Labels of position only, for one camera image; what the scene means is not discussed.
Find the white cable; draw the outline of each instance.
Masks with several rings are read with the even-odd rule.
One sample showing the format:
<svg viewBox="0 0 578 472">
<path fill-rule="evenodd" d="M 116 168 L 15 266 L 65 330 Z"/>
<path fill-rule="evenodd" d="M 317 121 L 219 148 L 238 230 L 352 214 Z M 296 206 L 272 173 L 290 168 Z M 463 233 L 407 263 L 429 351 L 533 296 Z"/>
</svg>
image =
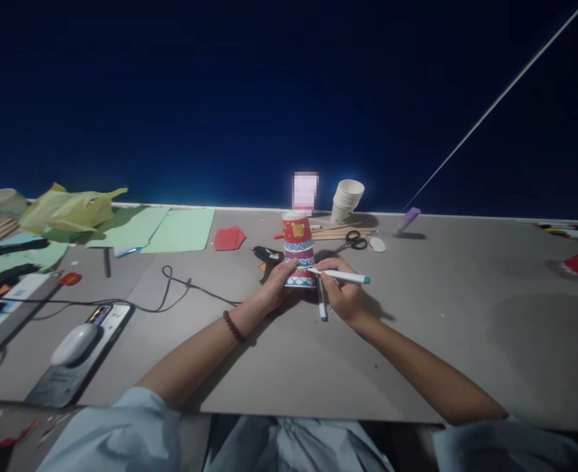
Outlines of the white cable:
<svg viewBox="0 0 578 472">
<path fill-rule="evenodd" d="M 481 118 L 479 118 L 479 121 L 477 121 L 477 123 L 474 124 L 474 126 L 471 128 L 470 131 L 468 131 L 468 134 L 466 134 L 466 136 L 464 136 L 464 139 L 462 139 L 462 141 L 459 142 L 459 144 L 455 147 L 455 149 L 453 149 L 453 151 L 451 151 L 451 153 L 444 160 L 444 162 L 442 164 L 440 164 L 440 166 L 435 170 L 435 172 L 433 174 L 431 174 L 431 177 L 429 177 L 429 180 L 427 180 L 425 182 L 425 184 L 422 187 L 420 187 L 420 190 L 418 190 L 415 193 L 415 195 L 412 197 L 412 199 L 407 202 L 407 205 L 405 205 L 405 207 L 402 209 L 402 211 L 405 211 L 407 209 L 407 207 L 412 203 L 412 201 L 415 200 L 415 198 L 420 194 L 420 192 L 423 191 L 423 189 L 427 186 L 427 184 L 431 181 L 431 179 L 433 179 L 435 177 L 435 174 L 440 172 L 440 169 L 442 167 L 444 167 L 444 164 L 446 164 L 448 162 L 448 160 L 451 158 L 451 156 L 457 152 L 457 150 L 461 147 L 462 144 L 464 144 L 464 142 L 468 139 L 468 137 L 472 134 L 472 132 L 475 131 L 479 125 L 481 125 L 481 122 L 484 119 L 486 119 L 486 117 L 490 114 L 490 112 L 494 109 L 494 107 L 499 104 L 499 102 L 503 99 L 504 96 L 507 95 L 507 93 L 510 90 L 512 90 L 512 87 L 515 86 L 516 82 L 518 82 L 520 80 L 520 78 L 525 74 L 525 72 L 527 72 L 527 70 L 529 70 L 529 68 L 532 67 L 533 63 L 538 60 L 538 58 L 542 55 L 543 52 L 545 52 L 547 50 L 547 48 L 549 46 L 551 46 L 551 43 L 553 43 L 553 41 L 555 41 L 556 38 L 558 36 L 560 36 L 560 34 L 564 31 L 564 29 L 571 24 L 571 22 L 573 21 L 573 19 L 577 15 L 578 15 L 578 9 L 575 11 L 575 13 L 573 13 L 569 17 L 568 20 L 566 20 L 566 22 L 562 25 L 562 27 L 551 37 L 551 39 L 549 39 L 549 41 L 547 41 L 547 44 L 544 45 L 543 48 L 540 51 L 538 51 L 536 53 L 536 55 L 527 63 L 527 65 L 516 76 L 516 78 L 512 81 L 512 83 L 507 86 L 507 88 L 503 91 L 503 93 L 501 95 L 499 95 L 499 97 L 494 101 L 494 103 L 490 106 L 490 108 L 488 108 L 486 110 L 486 112 L 483 114 L 483 116 L 481 116 Z"/>
</svg>

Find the black scissors handle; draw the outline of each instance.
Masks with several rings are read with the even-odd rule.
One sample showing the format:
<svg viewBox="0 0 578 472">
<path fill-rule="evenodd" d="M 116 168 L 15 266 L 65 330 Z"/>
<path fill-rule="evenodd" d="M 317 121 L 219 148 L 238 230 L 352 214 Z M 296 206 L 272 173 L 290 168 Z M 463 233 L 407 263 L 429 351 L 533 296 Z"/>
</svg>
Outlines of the black scissors handle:
<svg viewBox="0 0 578 472">
<path fill-rule="evenodd" d="M 346 245 L 352 249 L 365 249 L 368 247 L 368 240 L 361 237 L 361 233 L 356 230 L 348 231 L 346 234 Z"/>
</svg>

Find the person's right hand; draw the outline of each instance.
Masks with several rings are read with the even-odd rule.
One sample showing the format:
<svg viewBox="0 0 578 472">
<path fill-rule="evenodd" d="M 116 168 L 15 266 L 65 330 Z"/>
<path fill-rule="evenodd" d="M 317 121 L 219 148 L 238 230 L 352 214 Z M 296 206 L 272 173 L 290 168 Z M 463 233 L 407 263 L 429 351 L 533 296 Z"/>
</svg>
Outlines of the person's right hand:
<svg viewBox="0 0 578 472">
<path fill-rule="evenodd" d="M 339 258 L 324 259 L 317 263 L 315 268 L 319 271 L 332 269 L 356 273 L 345 260 Z M 366 314 L 361 304 L 362 291 L 359 284 L 337 280 L 325 273 L 321 274 L 320 277 L 322 277 L 324 288 L 328 293 L 328 301 L 341 319 L 351 324 Z"/>
</svg>

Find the yellow plastic bag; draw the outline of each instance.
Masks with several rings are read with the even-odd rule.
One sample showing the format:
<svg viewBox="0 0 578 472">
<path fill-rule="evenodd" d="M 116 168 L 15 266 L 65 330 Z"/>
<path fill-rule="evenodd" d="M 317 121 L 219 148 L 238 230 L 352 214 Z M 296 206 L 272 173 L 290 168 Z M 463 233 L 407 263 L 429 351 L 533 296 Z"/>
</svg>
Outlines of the yellow plastic bag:
<svg viewBox="0 0 578 472">
<path fill-rule="evenodd" d="M 53 184 L 51 190 L 40 196 L 27 208 L 20 219 L 20 229 L 42 235 L 47 227 L 62 231 L 96 231 L 95 226 L 109 220 L 112 199 L 127 189 L 109 193 L 68 193 L 64 187 Z"/>
</svg>

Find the scissors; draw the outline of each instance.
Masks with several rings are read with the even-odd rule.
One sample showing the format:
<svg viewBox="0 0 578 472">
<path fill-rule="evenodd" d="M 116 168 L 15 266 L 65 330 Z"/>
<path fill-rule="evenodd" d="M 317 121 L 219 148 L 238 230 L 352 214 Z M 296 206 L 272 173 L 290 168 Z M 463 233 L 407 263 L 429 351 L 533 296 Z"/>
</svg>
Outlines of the scissors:
<svg viewBox="0 0 578 472">
<path fill-rule="evenodd" d="M 368 247 L 368 240 L 362 238 L 361 233 L 359 233 L 358 231 L 355 230 L 348 231 L 348 234 L 346 234 L 346 242 L 335 250 L 335 254 L 349 247 L 358 250 L 365 249 L 366 247 Z"/>
</svg>

